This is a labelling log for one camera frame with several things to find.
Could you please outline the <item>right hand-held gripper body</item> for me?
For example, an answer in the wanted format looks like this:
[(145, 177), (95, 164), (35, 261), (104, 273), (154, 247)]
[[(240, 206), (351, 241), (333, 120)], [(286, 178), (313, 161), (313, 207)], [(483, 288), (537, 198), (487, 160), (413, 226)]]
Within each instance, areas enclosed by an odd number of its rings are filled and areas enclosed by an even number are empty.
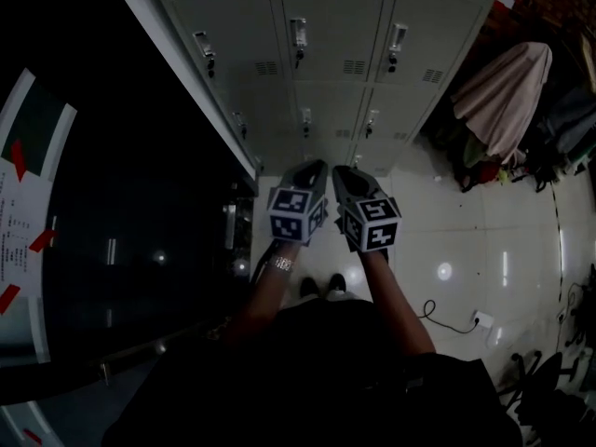
[(368, 173), (349, 166), (332, 170), (338, 203), (335, 221), (351, 251), (386, 253), (395, 244), (402, 216), (394, 197)]

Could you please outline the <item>white notice poster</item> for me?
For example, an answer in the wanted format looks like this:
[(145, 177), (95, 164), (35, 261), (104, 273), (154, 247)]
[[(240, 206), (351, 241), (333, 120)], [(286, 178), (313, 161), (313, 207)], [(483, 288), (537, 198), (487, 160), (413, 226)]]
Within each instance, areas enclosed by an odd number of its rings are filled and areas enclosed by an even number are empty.
[(23, 69), (0, 110), (0, 368), (50, 360), (43, 251), (53, 183), (77, 111)]

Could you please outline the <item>pile of red green items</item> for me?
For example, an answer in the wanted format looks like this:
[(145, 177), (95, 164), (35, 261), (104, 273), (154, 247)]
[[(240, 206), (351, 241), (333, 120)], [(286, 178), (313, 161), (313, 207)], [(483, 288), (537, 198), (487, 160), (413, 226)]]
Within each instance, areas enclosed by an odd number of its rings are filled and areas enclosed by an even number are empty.
[(473, 133), (466, 136), (461, 155), (457, 157), (457, 165), (454, 167), (454, 175), (462, 193), (486, 183), (509, 182), (507, 167), (498, 157), (489, 156), (486, 150), (487, 146)]

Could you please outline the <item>person's black clothing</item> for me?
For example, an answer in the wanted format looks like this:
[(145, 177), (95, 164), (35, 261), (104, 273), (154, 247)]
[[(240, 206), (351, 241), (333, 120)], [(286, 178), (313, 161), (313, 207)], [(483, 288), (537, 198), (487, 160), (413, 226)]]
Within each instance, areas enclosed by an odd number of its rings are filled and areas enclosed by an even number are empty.
[(480, 360), (407, 357), (367, 301), (282, 310), (241, 347), (172, 345), (102, 447), (522, 447)]

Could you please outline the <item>grey metal locker door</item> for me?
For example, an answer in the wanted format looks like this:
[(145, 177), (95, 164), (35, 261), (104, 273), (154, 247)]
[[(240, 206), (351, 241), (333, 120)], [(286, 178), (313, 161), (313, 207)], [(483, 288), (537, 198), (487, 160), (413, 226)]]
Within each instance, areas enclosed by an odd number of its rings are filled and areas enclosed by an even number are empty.
[(363, 81), (384, 0), (282, 0), (293, 78)]

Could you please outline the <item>person's right forearm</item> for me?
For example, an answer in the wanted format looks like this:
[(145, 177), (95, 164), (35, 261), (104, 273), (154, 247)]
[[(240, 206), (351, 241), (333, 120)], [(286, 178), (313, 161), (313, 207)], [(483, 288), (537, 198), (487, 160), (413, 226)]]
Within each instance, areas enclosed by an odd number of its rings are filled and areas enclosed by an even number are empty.
[(403, 294), (387, 260), (380, 251), (359, 255), (373, 303), (403, 356), (436, 352), (422, 321)]

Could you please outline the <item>black chair base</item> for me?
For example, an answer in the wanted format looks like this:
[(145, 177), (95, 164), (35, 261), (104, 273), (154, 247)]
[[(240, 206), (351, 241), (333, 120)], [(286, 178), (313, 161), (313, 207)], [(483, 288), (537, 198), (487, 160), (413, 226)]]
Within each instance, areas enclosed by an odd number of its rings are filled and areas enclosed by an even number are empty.
[(561, 377), (567, 376), (573, 381), (580, 361), (580, 358), (576, 358), (570, 367), (563, 368), (562, 353), (557, 352), (541, 363), (542, 352), (539, 350), (534, 352), (533, 363), (529, 368), (525, 367), (523, 356), (518, 353), (512, 354), (510, 359), (515, 364), (518, 378), (511, 386), (499, 391), (497, 396), (510, 395), (507, 410), (518, 402), (515, 413), (520, 420), (529, 418), (533, 411), (539, 412), (544, 409)]

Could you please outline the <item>grey metal locker cabinet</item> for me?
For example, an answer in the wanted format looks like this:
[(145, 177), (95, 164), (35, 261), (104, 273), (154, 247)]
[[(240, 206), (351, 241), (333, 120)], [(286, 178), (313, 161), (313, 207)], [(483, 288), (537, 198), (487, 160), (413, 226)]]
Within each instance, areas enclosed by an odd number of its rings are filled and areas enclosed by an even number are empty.
[(251, 175), (384, 177), (494, 0), (124, 0)]

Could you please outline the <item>person's left forearm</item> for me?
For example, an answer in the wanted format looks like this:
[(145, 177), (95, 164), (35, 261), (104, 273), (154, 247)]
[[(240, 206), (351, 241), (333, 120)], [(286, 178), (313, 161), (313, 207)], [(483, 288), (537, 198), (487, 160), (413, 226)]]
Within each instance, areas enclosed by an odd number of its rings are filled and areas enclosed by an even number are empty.
[(242, 345), (265, 331), (281, 307), (291, 271), (302, 245), (282, 241), (276, 246), (256, 281), (249, 301), (232, 317), (223, 333), (230, 346)]

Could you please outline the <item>pink draped cloth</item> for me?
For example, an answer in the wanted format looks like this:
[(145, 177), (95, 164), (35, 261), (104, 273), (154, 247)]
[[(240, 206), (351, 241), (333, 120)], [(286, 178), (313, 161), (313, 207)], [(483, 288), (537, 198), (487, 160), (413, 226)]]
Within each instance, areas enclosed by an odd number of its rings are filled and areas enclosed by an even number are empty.
[(490, 61), (452, 96), (454, 116), (482, 142), (488, 156), (507, 163), (535, 114), (549, 77), (549, 45), (522, 42)]

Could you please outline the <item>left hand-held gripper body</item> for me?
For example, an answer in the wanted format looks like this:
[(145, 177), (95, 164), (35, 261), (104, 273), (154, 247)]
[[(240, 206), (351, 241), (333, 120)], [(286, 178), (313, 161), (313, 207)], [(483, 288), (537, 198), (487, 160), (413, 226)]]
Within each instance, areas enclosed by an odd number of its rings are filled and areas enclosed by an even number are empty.
[(288, 169), (267, 202), (271, 236), (308, 245), (327, 217), (328, 165), (321, 159)]

